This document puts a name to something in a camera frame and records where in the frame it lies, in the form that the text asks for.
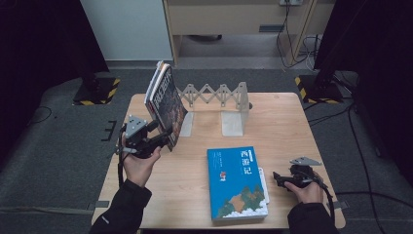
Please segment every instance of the black jacket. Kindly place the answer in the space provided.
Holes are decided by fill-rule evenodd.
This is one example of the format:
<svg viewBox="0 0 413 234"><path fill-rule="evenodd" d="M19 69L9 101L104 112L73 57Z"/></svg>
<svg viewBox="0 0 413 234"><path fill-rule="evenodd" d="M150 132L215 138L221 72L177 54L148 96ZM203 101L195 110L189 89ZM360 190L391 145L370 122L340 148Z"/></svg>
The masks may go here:
<svg viewBox="0 0 413 234"><path fill-rule="evenodd" d="M291 234L339 233L322 203L300 203L288 214Z"/></svg>
<svg viewBox="0 0 413 234"><path fill-rule="evenodd" d="M110 208L97 218L89 233L136 233L151 196L147 188L126 180L113 197Z"/></svg>
<svg viewBox="0 0 413 234"><path fill-rule="evenodd" d="M151 196L147 188L126 180L109 210L96 220L90 233L136 233ZM339 233L321 203L298 204L288 214L288 224L291 234Z"/></svg>

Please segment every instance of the human hand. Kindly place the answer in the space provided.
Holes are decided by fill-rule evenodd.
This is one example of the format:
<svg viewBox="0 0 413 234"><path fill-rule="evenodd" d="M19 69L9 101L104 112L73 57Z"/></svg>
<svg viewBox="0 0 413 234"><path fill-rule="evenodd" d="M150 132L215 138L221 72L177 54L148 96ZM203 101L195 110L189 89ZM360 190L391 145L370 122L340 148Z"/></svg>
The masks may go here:
<svg viewBox="0 0 413 234"><path fill-rule="evenodd" d="M322 181L322 178L316 172L314 172L314 174ZM323 190L315 182L311 182L304 188L299 188L287 181L284 185L297 196L298 202L300 203L322 203Z"/></svg>
<svg viewBox="0 0 413 234"><path fill-rule="evenodd" d="M161 158L161 147L155 148L151 157L147 159L137 158L125 152L123 153L123 158L125 159L124 168L128 180L143 188L152 174L156 161Z"/></svg>

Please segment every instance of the book cover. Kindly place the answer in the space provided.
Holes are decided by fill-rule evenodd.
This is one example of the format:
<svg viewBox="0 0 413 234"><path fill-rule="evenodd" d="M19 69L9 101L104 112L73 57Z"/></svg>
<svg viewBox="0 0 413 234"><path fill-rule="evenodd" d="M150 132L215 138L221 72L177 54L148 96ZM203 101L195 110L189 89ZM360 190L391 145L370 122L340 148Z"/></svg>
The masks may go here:
<svg viewBox="0 0 413 234"><path fill-rule="evenodd" d="M206 156L212 220L268 214L253 146L211 148Z"/></svg>
<svg viewBox="0 0 413 234"><path fill-rule="evenodd" d="M169 64L158 62L144 102L152 119L159 121L160 133L172 130L168 144L169 150L172 150L177 144L182 123L188 111L175 87L172 68Z"/></svg>

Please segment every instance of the hazard tape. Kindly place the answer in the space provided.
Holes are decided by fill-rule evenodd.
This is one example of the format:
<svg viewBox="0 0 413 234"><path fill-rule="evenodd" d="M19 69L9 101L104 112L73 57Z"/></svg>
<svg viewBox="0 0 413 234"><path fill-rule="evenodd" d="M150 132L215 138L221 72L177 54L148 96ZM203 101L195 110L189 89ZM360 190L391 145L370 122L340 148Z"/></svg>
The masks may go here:
<svg viewBox="0 0 413 234"><path fill-rule="evenodd" d="M307 92L304 89L303 83L301 82L300 77L295 77L295 84L297 85L298 91L300 92L301 98L305 103L330 103L336 104L342 102L341 99L334 98L310 98L307 96Z"/></svg>
<svg viewBox="0 0 413 234"><path fill-rule="evenodd" d="M121 82L121 79L115 79L113 81L113 85L111 87L110 92L107 95L106 99L100 99L100 100L79 100L79 101L74 101L74 105L95 105L95 104L107 104L109 103L112 98L115 96L116 90L118 89L119 83Z"/></svg>

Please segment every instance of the power outlet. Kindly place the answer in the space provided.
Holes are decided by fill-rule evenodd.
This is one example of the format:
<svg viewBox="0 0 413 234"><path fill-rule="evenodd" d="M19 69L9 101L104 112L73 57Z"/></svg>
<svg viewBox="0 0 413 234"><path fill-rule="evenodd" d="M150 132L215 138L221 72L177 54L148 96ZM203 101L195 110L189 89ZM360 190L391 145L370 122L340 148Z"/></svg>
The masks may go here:
<svg viewBox="0 0 413 234"><path fill-rule="evenodd" d="M281 6L286 6L286 4L290 6L301 6L303 5L303 0L280 0Z"/></svg>

